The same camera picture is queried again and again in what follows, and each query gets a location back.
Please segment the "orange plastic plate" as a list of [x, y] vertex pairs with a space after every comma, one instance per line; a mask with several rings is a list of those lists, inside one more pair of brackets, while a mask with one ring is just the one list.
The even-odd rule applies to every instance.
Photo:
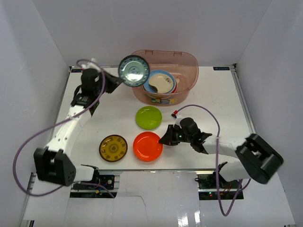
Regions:
[[152, 162], [160, 157], [163, 145], [159, 143], [160, 137], [151, 131], [137, 135], [133, 142], [134, 155], [141, 161]]

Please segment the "small blue patterned plate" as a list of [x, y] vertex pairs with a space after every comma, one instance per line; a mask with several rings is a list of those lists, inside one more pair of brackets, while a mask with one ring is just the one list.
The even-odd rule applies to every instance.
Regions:
[[128, 55], [120, 61], [118, 75], [129, 87], [142, 86], [149, 78], [150, 67], [141, 56]]

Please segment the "light blue plastic plate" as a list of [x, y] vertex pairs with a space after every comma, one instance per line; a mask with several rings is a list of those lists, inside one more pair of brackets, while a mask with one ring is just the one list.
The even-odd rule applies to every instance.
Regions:
[[144, 85], [143, 85], [143, 88], [144, 88], [146, 91], [156, 93], [155, 89], [151, 88], [151, 87], [149, 86], [149, 84], [148, 84], [150, 77], [151, 77], [152, 75], [156, 74], [156, 73], [163, 73], [163, 74], [166, 74], [166, 75], [168, 75], [168, 76], [171, 76], [172, 79], [174, 79], [174, 82], [176, 83], [175, 78], [174, 78], [170, 73], [168, 73], [168, 72], [166, 72], [166, 71], [164, 71], [164, 70], [153, 70], [153, 71], [150, 72], [150, 75], [149, 75], [148, 80], [147, 80], [147, 81], [144, 83]]

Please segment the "pale yellow plastic plate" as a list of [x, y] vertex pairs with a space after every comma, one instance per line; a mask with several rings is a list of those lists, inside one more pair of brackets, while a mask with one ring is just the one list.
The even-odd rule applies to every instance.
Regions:
[[167, 93], [167, 94], [161, 94], [161, 93], [153, 93], [153, 92], [148, 92], [146, 91], [145, 94], [151, 98], [155, 98], [155, 99], [169, 99], [172, 94]]

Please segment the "cream plate with black flowers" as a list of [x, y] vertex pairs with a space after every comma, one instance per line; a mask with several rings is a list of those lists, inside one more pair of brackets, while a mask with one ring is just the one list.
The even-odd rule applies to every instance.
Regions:
[[174, 79], [172, 79], [171, 76], [163, 73], [156, 73], [152, 75], [148, 84], [160, 94], [170, 93], [175, 87]]

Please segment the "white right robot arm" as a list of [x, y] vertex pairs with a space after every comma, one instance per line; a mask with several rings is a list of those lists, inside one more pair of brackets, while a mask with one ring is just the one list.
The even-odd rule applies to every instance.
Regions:
[[255, 133], [244, 139], [222, 138], [202, 132], [190, 117], [176, 118], [174, 124], [168, 125], [159, 143], [167, 146], [188, 143], [201, 154], [235, 158], [234, 162], [225, 161], [216, 165], [218, 171], [214, 176], [214, 184], [221, 189], [233, 180], [249, 178], [267, 184], [284, 162], [282, 156]]

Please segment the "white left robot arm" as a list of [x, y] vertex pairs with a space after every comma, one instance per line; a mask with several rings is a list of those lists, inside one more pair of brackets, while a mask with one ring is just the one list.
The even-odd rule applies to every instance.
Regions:
[[71, 161], [72, 148], [82, 128], [93, 116], [103, 93], [112, 93], [122, 78], [103, 70], [84, 69], [79, 85], [73, 95], [66, 121], [44, 148], [34, 152], [36, 174], [40, 181], [70, 186], [83, 181], [89, 188], [99, 186], [97, 168], [90, 165], [74, 164]]

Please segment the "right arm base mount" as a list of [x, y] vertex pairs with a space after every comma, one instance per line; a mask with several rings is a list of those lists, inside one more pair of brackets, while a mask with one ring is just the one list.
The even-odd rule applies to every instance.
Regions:
[[[218, 193], [216, 189], [216, 181], [214, 174], [200, 174], [197, 175], [195, 181], [198, 185], [198, 194], [200, 201], [215, 201], [218, 200]], [[219, 182], [219, 192], [221, 200], [232, 200], [236, 194], [239, 181], [222, 183]]]

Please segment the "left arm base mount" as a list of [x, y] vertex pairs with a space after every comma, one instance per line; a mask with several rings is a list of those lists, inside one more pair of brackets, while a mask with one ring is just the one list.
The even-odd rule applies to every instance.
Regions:
[[99, 175], [95, 181], [90, 181], [89, 183], [93, 183], [94, 185], [73, 184], [70, 198], [113, 199], [117, 195], [119, 176]]

